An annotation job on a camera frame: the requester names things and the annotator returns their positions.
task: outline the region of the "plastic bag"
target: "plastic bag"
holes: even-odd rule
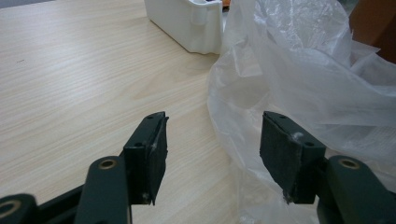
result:
[[[284,114],[396,190],[396,65],[352,41],[333,0],[233,0],[208,108],[236,164],[241,223],[318,223],[286,205],[259,156],[264,110]]]

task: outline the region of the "bolt hole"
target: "bolt hole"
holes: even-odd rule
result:
[[[117,165],[117,162],[114,160],[105,160],[99,163],[99,169],[101,170],[108,170]]]
[[[13,214],[21,207],[21,202],[18,200],[11,200],[0,204],[0,218],[7,217]]]
[[[315,144],[313,144],[313,143],[311,143],[311,142],[306,142],[306,143],[304,143],[306,146],[308,146],[308,147],[312,147],[312,146],[314,146]]]
[[[360,168],[359,164],[352,160],[341,159],[339,162],[341,165],[349,169],[358,170]]]

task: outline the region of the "white plastic tray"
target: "white plastic tray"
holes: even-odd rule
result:
[[[222,2],[145,0],[148,18],[189,52],[220,53]]]

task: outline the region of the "white box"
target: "white box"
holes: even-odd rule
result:
[[[222,2],[145,0],[148,18],[189,52],[220,53]]]

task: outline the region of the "wooden table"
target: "wooden table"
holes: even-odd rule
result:
[[[206,108],[218,55],[188,53],[143,0],[57,0],[0,9],[0,197],[43,203],[118,155],[141,119],[165,111],[167,170],[134,223],[237,223],[230,159]]]

